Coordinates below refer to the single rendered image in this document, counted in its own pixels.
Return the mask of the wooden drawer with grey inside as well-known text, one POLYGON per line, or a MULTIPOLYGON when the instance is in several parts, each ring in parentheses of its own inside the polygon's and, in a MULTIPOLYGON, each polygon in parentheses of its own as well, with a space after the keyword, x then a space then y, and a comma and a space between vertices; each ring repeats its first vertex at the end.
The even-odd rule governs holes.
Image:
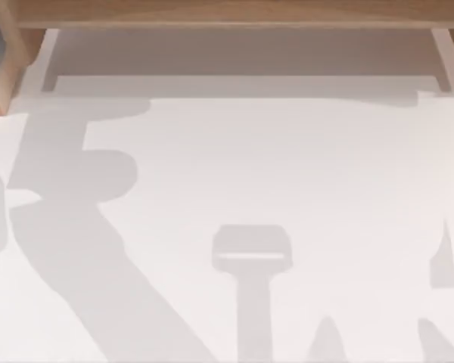
POLYGON ((0 82, 9 88, 10 103, 21 75, 36 60, 45 38, 44 29, 22 24, 24 14, 35 11, 39 1, 0 0, 0 82))

